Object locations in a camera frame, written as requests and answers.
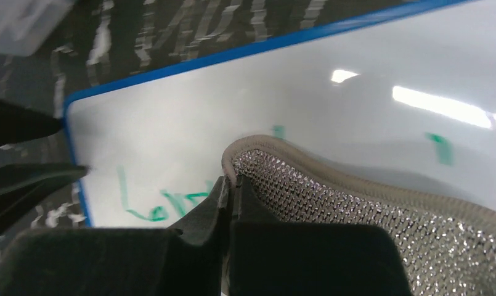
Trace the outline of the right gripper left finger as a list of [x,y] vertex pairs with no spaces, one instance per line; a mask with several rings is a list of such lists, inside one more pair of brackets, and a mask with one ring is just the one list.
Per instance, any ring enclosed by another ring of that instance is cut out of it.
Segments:
[[220,295],[228,178],[168,228],[42,228],[0,262],[0,295]]

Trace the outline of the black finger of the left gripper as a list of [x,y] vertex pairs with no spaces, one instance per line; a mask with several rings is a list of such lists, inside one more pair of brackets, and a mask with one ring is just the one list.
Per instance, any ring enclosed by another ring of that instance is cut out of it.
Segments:
[[[0,100],[0,147],[58,133],[63,123],[42,112]],[[86,176],[72,163],[19,163],[0,167],[0,236],[53,192]]]

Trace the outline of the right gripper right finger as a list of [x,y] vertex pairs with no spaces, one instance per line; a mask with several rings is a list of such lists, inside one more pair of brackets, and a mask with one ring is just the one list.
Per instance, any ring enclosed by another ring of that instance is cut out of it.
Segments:
[[399,252],[382,228],[282,222],[246,176],[230,225],[231,295],[410,295]]

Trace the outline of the silver mesh scrubber pad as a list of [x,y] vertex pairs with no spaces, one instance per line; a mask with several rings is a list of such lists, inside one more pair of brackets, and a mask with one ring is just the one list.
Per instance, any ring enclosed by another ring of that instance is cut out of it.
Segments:
[[396,243],[412,295],[496,295],[493,210],[349,175],[266,135],[236,140],[221,163],[234,184],[249,177],[282,221],[383,228]]

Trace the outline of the blue framed whiteboard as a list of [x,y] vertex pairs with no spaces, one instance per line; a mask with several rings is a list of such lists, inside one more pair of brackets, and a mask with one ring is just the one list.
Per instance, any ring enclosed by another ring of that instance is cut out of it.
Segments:
[[496,1],[418,1],[71,95],[86,222],[166,227],[252,134],[496,210]]

